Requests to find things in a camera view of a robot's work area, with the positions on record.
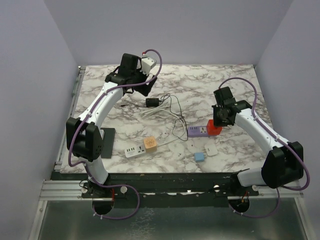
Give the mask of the red cube socket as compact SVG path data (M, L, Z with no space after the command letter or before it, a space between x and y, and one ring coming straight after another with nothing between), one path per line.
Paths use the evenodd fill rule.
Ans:
M207 131L207 134L209 136L217 136L221 133L223 127L222 126L215 126L214 125L214 120L213 119L210 119L208 122L207 122L207 125L206 125L206 131Z

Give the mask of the purple power strip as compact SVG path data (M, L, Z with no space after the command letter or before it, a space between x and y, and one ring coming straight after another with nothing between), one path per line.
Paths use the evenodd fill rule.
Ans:
M189 126L187 133L189 138L209 136L206 126Z

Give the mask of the black power adapter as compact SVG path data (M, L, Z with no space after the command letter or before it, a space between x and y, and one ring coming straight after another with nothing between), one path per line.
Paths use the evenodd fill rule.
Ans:
M174 100L178 105L178 112L173 111ZM143 116L150 116L158 112L166 112L175 118L173 122L173 128L171 130L171 134L174 136L174 139L163 142L159 146L168 145L169 143L173 143L177 140L181 140L183 142L187 142L189 140L187 122L185 116L183 115L183 110L179 98L176 95L166 93L160 97L147 97L145 99L144 105L138 105L133 102L128 102L125 104L121 104L120 107L124 108L130 105L138 109L148 109L142 113ZM180 122L183 127L183 133L181 134L181 136L175 134L177 122Z

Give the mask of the beige cube socket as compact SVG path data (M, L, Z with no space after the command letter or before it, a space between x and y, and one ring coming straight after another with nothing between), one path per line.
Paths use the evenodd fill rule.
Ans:
M143 145L147 153L153 153L157 150L158 145L154 136L148 136L143 139Z

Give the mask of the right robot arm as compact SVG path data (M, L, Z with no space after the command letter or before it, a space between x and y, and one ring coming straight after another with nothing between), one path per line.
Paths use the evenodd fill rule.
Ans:
M278 135L258 116L247 101L236 101L229 87L214 91L213 108L215 127L238 126L262 149L266 159L262 167L237 172L229 189L240 196L249 186L282 187L301 179L304 175L303 146Z

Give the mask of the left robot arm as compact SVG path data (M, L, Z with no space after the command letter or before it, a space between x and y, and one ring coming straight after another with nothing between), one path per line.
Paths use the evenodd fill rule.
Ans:
M97 196L106 197L111 190L107 182L109 174L105 169L101 153L104 141L101 126L108 113L125 95L138 92L147 96L157 80L157 74L150 76L151 70L162 66L162 58L155 59L144 51L141 56L125 53L120 65L110 72L104 80L102 89L90 106L79 115L66 121L66 146L68 165L83 165L88 180Z

